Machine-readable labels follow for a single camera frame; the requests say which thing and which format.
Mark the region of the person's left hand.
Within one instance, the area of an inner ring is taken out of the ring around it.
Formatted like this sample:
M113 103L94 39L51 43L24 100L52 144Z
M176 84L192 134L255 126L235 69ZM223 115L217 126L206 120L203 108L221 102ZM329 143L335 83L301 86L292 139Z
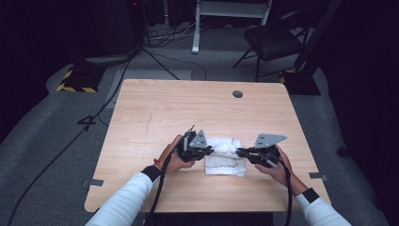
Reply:
M175 152L174 148L182 139L182 135L177 135L171 143L169 143L166 148L162 151L158 158L153 159L153 164L161 169L169 156L168 166L166 168L166 174L171 174L177 172L180 169L189 169L195 165L194 161L184 162Z

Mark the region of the black folding chair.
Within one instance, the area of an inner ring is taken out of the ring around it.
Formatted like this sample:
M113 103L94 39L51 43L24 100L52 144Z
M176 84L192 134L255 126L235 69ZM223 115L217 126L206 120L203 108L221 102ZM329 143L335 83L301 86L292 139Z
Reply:
M262 61L300 54L304 49L315 21L318 8L302 8L290 11L275 21L245 30L244 38L249 48L233 64L235 68L242 60L256 57L255 81L264 77L260 74Z

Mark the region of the grey tape piece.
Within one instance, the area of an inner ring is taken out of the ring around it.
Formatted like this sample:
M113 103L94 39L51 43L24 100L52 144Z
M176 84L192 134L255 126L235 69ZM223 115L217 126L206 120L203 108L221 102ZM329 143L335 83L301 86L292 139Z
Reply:
M102 186L104 184L103 180L98 179L84 179L81 186L90 188L92 186Z
M311 179L321 179L324 182L329 180L329 178L321 172L310 172L309 175Z

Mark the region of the person's right hand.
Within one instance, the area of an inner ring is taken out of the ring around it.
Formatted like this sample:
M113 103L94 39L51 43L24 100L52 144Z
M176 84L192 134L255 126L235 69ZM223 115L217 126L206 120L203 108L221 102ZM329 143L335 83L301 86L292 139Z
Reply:
M280 147L278 147L278 150L280 153L280 157L282 158L282 161L284 162L286 168L290 172L290 181L291 181L293 195L297 196L300 193L306 191L308 187L305 184L303 184L293 173L292 166L287 154ZM270 175L276 182L282 184L283 186L288 186L285 176L285 169L281 163L278 163L278 167L276 169L275 168L269 169L259 164L255 164L254 167L261 173Z

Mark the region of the large black equipment box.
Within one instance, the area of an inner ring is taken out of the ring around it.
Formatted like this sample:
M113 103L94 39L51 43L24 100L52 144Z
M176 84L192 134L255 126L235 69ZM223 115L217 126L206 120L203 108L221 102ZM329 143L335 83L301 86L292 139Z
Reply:
M135 54L143 35L142 11L137 0L78 0L88 14L96 38L109 54Z

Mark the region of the black yellow striped base plate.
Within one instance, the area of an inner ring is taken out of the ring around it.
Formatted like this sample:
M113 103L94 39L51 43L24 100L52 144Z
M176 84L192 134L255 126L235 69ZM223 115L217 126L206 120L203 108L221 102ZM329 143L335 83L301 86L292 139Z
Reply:
M56 90L89 93L97 92L103 79L104 72L105 67L88 66L85 69L79 69L71 66L65 73Z
M298 69L287 69L279 73L279 81L290 95L318 96L321 91L312 76L303 75Z

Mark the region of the person's dark lap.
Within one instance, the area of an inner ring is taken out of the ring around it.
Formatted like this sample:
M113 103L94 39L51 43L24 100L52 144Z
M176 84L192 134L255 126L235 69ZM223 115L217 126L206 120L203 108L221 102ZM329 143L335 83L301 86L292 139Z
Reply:
M154 214L143 226L274 226L270 213Z

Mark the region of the white metal stand frame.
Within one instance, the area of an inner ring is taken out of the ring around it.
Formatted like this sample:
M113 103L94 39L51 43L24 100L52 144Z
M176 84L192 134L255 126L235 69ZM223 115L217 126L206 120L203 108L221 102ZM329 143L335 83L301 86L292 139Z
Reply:
M272 2L273 0L265 0L264 3L197 0L191 52L195 55L200 51L200 19L202 16L254 18L260 19L261 24L265 24Z

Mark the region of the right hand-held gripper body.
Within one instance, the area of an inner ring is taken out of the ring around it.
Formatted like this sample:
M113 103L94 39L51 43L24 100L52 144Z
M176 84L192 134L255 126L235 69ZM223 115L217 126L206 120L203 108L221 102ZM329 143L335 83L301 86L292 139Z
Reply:
M260 164L269 169L276 169L280 157L276 144L286 138L285 135L259 134L254 146L245 150L244 157L251 164Z

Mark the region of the black slanted stand post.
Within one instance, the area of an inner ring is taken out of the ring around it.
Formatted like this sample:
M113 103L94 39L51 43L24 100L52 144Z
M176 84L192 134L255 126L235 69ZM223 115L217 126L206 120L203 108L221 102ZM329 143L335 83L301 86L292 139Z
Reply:
M297 72L301 76L312 76L317 68L316 51L317 44L322 39L324 32L333 19L336 11L340 7L343 0L331 0L327 7L325 15L320 19L319 23L313 30L310 39L306 43L304 51L295 61L298 64Z

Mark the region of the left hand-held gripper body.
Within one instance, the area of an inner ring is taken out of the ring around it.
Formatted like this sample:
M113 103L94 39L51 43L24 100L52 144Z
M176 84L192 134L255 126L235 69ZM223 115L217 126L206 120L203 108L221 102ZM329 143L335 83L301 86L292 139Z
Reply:
M207 146L210 145L207 144L204 132L202 130L196 132L194 127L191 127L178 143L177 153L184 162L198 161L204 157Z

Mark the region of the white cloth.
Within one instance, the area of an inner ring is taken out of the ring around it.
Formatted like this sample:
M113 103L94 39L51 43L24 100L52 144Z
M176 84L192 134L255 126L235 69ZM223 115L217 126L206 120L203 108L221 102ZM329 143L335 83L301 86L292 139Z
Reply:
M243 177L247 173L245 162L236 150L242 147L239 139L232 137L210 137L207 144L215 148L215 155L204 157L207 175L234 175Z

